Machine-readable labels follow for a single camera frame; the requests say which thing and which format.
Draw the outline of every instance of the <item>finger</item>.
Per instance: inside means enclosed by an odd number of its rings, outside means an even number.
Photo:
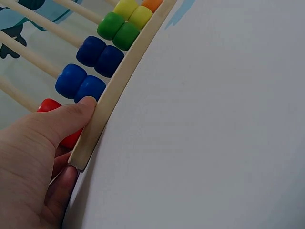
[[[55,157],[64,155],[64,154],[66,154],[66,153],[68,153],[70,151],[71,151],[70,149],[67,149],[67,148],[62,147],[61,145],[59,145],[58,148],[55,151]]]
[[[56,177],[67,166],[70,155],[71,152],[55,158],[51,180],[53,180],[54,177]]]
[[[68,166],[51,184],[48,192],[48,200],[45,201],[46,208],[55,217],[55,221],[60,224],[68,202],[70,200],[71,193],[77,180],[77,169],[73,166]]]
[[[95,106],[93,97],[85,97],[77,104],[63,105],[49,112],[32,113],[24,123],[57,147],[64,138],[87,125]]]

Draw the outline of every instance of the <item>blue bead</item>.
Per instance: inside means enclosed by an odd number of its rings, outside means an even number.
[[[87,73],[84,69],[76,64],[70,63],[59,75],[55,89],[62,96],[73,99],[86,77]]]
[[[76,59],[85,66],[94,67],[105,47],[106,43],[101,39],[89,36],[79,48]]]
[[[108,45],[97,60],[94,69],[105,77],[112,77],[124,58],[124,53],[117,47]]]
[[[76,93],[74,101],[78,103],[83,97],[86,96],[91,96],[98,101],[105,88],[106,84],[101,79],[93,75],[88,75]]]

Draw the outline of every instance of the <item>green bead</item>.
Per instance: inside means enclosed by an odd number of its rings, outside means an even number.
[[[97,33],[104,39],[111,41],[124,22],[121,15],[110,12],[99,24]]]
[[[126,22],[120,27],[112,42],[119,49],[127,51],[139,34],[140,30],[134,24]]]

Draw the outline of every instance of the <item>blue mark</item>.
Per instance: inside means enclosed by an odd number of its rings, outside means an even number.
[[[180,8],[167,23],[165,29],[167,29],[167,27],[169,27],[170,25],[175,26],[181,20],[181,18],[187,13],[187,11],[192,7],[195,1],[196,0],[184,0]]]

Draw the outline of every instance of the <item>red bead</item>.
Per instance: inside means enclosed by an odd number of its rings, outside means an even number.
[[[75,132],[74,134],[66,137],[61,141],[61,145],[68,148],[68,149],[73,149],[76,145],[77,140],[79,139],[81,135],[82,129]]]
[[[45,99],[42,101],[41,105],[39,106],[37,112],[48,112],[48,111],[52,111],[55,110],[57,108],[61,107],[61,104],[56,102],[53,99]],[[80,129],[79,131],[75,132],[74,134],[66,137],[65,139],[63,139],[61,141],[61,145],[63,147],[66,147],[68,149],[73,149],[78,138],[80,137],[82,132],[82,129]]]
[[[60,106],[61,106],[61,104],[56,102],[55,100],[45,99],[42,101],[37,112],[47,112],[47,111],[55,110],[56,108],[58,108]]]

